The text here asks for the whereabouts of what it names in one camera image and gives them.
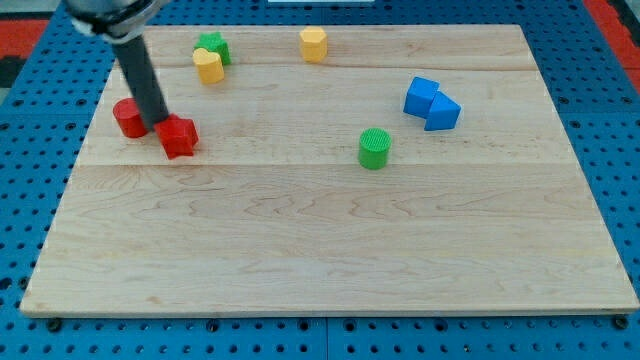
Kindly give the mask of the grey robot arm end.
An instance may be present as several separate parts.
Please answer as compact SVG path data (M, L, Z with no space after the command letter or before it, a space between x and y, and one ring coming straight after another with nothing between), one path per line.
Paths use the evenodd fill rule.
M140 36L145 25L169 0L63 0L73 27L88 37L124 44Z

